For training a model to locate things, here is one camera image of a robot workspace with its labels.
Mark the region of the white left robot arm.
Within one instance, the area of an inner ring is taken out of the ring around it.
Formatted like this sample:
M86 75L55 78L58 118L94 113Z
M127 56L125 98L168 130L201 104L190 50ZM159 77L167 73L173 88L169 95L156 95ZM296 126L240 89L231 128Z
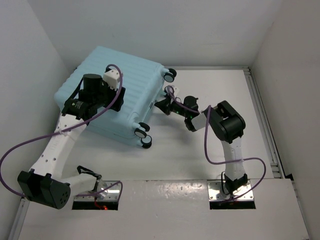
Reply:
M100 116L98 109L120 110L124 95L122 81L122 73L115 69L103 75L83 75L65 101L45 150L29 171L21 171L17 177L29 201L59 210L74 196L99 194L100 174L80 165L75 176L63 178L62 173L77 139Z

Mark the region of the light blue suitcase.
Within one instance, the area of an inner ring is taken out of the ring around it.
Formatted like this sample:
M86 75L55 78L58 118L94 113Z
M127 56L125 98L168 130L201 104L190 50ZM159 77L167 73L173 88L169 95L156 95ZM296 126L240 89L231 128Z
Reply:
M148 120L165 82L177 72L158 62L96 47L54 95L60 110L83 120L86 129L103 137L148 149Z

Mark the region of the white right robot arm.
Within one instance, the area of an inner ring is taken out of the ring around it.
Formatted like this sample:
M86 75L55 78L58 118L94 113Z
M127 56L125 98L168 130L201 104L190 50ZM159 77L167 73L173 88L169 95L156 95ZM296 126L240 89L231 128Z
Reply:
M199 111L197 98L187 96L183 103L173 100L169 95L155 103L166 115L176 113L184 117L184 123L191 132L202 128L211 128L221 141L225 159L225 189L232 194L248 182L248 176L242 163L241 140L246 128L243 117L226 101L215 107L207 107Z

